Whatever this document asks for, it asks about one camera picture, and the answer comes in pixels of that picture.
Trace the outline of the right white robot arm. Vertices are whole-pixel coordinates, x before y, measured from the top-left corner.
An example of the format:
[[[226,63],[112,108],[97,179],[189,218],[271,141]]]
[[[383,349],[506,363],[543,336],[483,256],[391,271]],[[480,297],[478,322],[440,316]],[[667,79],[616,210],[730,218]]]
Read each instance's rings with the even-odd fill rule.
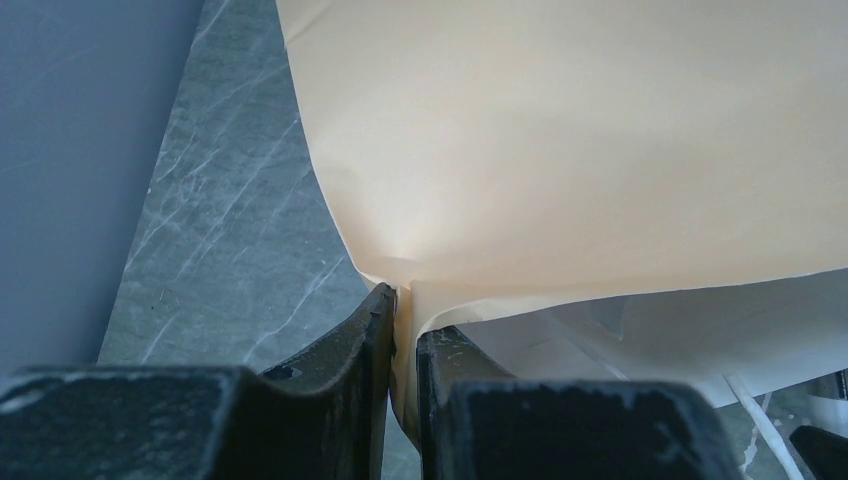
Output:
[[[809,425],[799,426],[790,441],[815,479],[847,478],[847,370],[806,383]]]

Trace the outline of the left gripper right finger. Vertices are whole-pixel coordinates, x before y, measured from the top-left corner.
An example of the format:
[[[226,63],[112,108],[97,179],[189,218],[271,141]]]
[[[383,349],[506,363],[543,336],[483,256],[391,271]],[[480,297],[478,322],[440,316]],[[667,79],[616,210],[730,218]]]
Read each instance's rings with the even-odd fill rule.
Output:
[[[737,479],[693,388],[515,377],[454,327],[416,346],[427,479]]]

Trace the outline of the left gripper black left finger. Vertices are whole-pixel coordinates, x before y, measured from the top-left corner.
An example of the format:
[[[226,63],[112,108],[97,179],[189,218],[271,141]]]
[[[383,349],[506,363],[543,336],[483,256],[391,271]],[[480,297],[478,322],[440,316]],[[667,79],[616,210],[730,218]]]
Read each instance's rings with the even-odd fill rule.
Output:
[[[261,372],[31,368],[1,381],[5,479],[377,479],[396,294]]]

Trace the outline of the brown paper bag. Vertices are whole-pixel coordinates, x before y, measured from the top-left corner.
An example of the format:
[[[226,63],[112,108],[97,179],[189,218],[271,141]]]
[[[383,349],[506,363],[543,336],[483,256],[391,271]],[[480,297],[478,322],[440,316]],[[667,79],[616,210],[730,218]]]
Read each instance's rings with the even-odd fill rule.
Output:
[[[753,401],[847,365],[843,1],[281,1],[313,168],[395,286],[536,378]]]

